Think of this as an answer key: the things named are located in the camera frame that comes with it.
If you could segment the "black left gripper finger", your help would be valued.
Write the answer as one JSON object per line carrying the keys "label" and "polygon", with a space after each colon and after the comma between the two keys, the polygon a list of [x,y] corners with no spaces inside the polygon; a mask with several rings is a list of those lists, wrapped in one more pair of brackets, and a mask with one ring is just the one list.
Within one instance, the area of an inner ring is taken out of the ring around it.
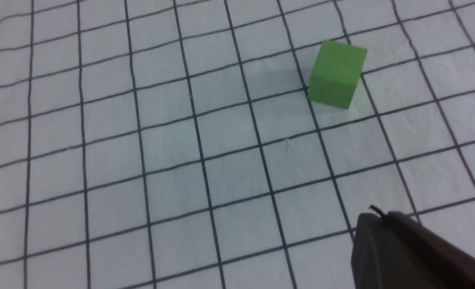
{"label": "black left gripper finger", "polygon": [[357,289],[475,289],[475,258],[401,212],[357,218],[351,268]]}

